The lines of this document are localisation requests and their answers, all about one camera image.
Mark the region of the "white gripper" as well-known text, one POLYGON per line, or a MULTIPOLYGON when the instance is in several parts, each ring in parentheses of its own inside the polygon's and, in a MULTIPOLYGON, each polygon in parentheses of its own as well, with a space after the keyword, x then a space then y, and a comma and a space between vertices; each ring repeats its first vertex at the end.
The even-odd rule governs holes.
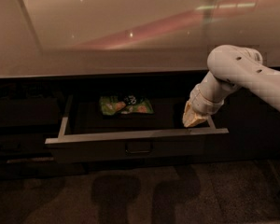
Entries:
POLYGON ((207 100, 201 90, 200 86, 196 85, 194 89, 190 92, 189 100, 186 101, 183 113, 183 124, 186 128, 195 127, 205 121, 208 117, 216 114, 218 110, 224 105, 223 101, 215 103, 213 101, 207 100))

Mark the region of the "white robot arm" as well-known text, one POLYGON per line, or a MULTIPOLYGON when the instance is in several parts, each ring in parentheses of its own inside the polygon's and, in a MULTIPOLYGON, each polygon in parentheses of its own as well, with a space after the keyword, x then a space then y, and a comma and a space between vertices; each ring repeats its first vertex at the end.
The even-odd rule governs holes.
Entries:
POLYGON ((208 73, 185 104, 182 122, 186 128, 207 121, 240 88, 248 89, 280 112, 280 71, 265 66, 257 50, 218 46, 209 53, 207 67, 208 73))

